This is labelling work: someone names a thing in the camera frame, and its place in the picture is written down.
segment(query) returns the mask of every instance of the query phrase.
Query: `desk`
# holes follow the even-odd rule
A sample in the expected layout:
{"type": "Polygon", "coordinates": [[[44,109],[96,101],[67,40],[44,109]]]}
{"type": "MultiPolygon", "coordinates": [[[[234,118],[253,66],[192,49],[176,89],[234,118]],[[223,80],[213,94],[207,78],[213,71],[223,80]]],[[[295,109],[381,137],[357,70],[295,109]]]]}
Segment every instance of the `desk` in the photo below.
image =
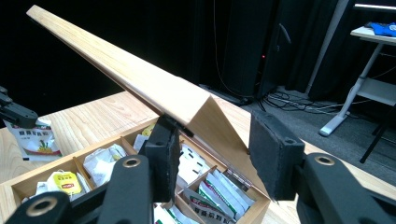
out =
{"type": "MultiPolygon", "coordinates": [[[[219,97],[213,96],[234,126],[244,143],[248,144],[250,114],[219,97]]],[[[149,124],[158,115],[128,92],[121,92],[85,105],[44,116],[53,124],[57,144],[64,155],[98,143],[138,125],[149,124]]],[[[305,153],[321,152],[306,143],[305,153]]],[[[15,139],[7,129],[0,130],[0,182],[40,167],[44,162],[22,161],[15,139]]],[[[396,188],[346,163],[347,168],[361,184],[396,200],[396,188]]],[[[271,203],[264,217],[265,223],[299,223],[296,201],[271,203]]]]}
{"type": "Polygon", "coordinates": [[[363,96],[386,105],[394,106],[396,104],[396,85],[388,84],[367,77],[367,74],[369,73],[370,68],[372,67],[382,47],[384,45],[396,46],[396,37],[375,35],[372,29],[364,27],[353,30],[350,34],[360,37],[361,40],[375,42],[378,45],[376,46],[369,62],[364,67],[364,70],[359,76],[355,85],[349,92],[349,95],[346,98],[346,102],[343,105],[341,111],[323,128],[320,129],[319,133],[322,136],[329,136],[347,118],[347,111],[356,95],[363,96]]]}

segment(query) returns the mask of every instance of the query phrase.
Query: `floor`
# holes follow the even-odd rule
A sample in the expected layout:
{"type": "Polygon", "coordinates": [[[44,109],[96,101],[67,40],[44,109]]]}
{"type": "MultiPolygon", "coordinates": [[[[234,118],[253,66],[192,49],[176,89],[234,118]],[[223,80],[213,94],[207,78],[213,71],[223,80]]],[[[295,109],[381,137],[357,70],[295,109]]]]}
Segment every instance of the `floor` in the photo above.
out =
{"type": "MultiPolygon", "coordinates": [[[[333,111],[333,107],[327,107],[327,105],[335,103],[320,102],[320,105],[316,105],[316,107],[306,106],[305,110],[302,110],[301,104],[306,102],[302,100],[302,98],[306,98],[304,94],[285,91],[282,88],[280,88],[280,92],[286,94],[277,92],[267,98],[273,105],[262,103],[268,113],[275,115],[306,142],[396,186],[396,145],[386,140],[380,140],[367,161],[364,164],[359,162],[367,147],[374,140],[372,131],[378,125],[376,122],[370,119],[357,119],[357,116],[360,117],[360,115],[351,114],[330,136],[323,137],[318,134],[319,129],[336,113],[333,111]]],[[[246,110],[261,109],[257,102],[243,106],[243,108],[246,110]]],[[[384,136],[396,140],[396,130],[389,128],[384,136]]]]}

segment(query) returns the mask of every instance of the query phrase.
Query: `electrical wire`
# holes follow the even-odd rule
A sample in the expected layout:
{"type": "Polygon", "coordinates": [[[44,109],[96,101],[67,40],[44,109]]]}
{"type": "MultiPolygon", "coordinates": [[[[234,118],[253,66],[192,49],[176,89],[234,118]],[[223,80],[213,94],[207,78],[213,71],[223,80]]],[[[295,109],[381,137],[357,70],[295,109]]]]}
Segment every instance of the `electrical wire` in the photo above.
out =
{"type": "MultiPolygon", "coordinates": [[[[339,112],[339,110],[336,109],[335,107],[344,105],[344,104],[323,105],[323,104],[320,104],[317,102],[312,102],[312,101],[305,99],[303,97],[295,96],[292,94],[287,94],[287,93],[281,92],[281,91],[270,92],[270,93],[266,94],[261,99],[261,101],[267,103],[269,106],[279,108],[279,109],[282,109],[285,111],[304,111],[306,113],[311,113],[311,114],[328,114],[328,115],[337,114],[339,112]]],[[[371,101],[371,100],[359,101],[359,102],[355,102],[352,104],[353,105],[362,104],[362,103],[366,103],[369,101],[371,101]]],[[[359,116],[351,116],[350,114],[348,114],[348,116],[352,117],[353,119],[360,119],[359,116]]]]}
{"type": "Polygon", "coordinates": [[[264,107],[264,105],[262,104],[262,101],[261,101],[261,100],[257,101],[257,105],[259,105],[259,108],[260,108],[262,111],[267,112],[267,110],[265,109],[265,107],[264,107]]]}
{"type": "Polygon", "coordinates": [[[395,68],[396,68],[396,66],[394,66],[394,67],[390,68],[388,71],[386,71],[386,72],[384,72],[384,73],[382,73],[382,74],[380,74],[380,75],[378,75],[378,76],[372,77],[372,78],[382,77],[382,76],[384,76],[386,73],[391,72],[392,70],[394,70],[395,68]]]}
{"type": "Polygon", "coordinates": [[[224,80],[221,77],[220,70],[219,70],[219,61],[218,61],[218,40],[217,40],[217,35],[216,35],[216,0],[213,0],[213,33],[215,36],[215,60],[216,60],[216,68],[218,70],[218,76],[220,79],[221,84],[229,91],[230,93],[240,96],[240,97],[246,97],[246,98],[254,98],[254,95],[241,95],[237,92],[234,92],[230,90],[230,88],[227,87],[225,84],[224,80]]]}

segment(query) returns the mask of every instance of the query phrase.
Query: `yellow label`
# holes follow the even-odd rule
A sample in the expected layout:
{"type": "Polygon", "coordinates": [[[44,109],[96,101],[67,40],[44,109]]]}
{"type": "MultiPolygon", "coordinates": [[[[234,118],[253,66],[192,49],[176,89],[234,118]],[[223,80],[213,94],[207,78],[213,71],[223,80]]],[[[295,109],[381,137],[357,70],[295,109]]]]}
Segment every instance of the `yellow label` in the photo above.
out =
{"type": "Polygon", "coordinates": [[[66,192],[67,194],[78,194],[81,192],[81,185],[75,174],[71,172],[62,172],[53,176],[53,182],[58,189],[66,192]]]}
{"type": "Polygon", "coordinates": [[[152,133],[152,130],[154,129],[154,126],[155,124],[151,124],[150,126],[148,126],[145,130],[143,130],[142,135],[149,137],[152,133]]]}

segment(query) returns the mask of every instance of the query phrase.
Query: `green tea packet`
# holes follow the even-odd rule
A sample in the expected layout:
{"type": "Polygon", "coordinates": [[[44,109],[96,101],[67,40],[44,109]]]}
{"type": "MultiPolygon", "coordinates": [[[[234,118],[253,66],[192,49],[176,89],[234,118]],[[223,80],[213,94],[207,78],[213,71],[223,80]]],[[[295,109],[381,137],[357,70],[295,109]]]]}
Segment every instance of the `green tea packet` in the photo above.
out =
{"type": "Polygon", "coordinates": [[[214,224],[234,224],[235,220],[220,211],[215,204],[192,189],[184,188],[184,197],[192,210],[205,222],[214,224]]]}
{"type": "Polygon", "coordinates": [[[167,211],[177,224],[198,224],[198,222],[192,220],[189,217],[184,216],[184,214],[181,213],[180,210],[178,210],[178,208],[175,205],[173,205],[167,211]]]}
{"type": "Polygon", "coordinates": [[[218,170],[213,172],[213,176],[220,181],[220,183],[235,197],[235,199],[241,203],[244,207],[245,212],[249,209],[254,201],[251,200],[244,191],[238,188],[230,179],[228,179],[224,174],[220,173],[218,170]]]}
{"type": "Polygon", "coordinates": [[[212,202],[218,208],[218,210],[225,213],[227,216],[234,218],[234,211],[219,197],[219,195],[210,189],[209,186],[210,185],[208,185],[205,181],[202,181],[198,187],[198,193],[212,202]]]}
{"type": "Polygon", "coordinates": [[[62,157],[50,120],[38,119],[32,129],[24,129],[5,120],[4,123],[16,138],[24,161],[55,161],[62,157]]]}
{"type": "Polygon", "coordinates": [[[218,181],[212,174],[207,174],[206,180],[204,180],[204,184],[213,191],[213,193],[220,198],[227,206],[233,211],[234,218],[239,220],[246,210],[238,202],[235,197],[230,193],[230,191],[225,188],[220,181],[218,181]]]}
{"type": "Polygon", "coordinates": [[[160,206],[154,208],[154,224],[176,224],[172,217],[160,206]]]}

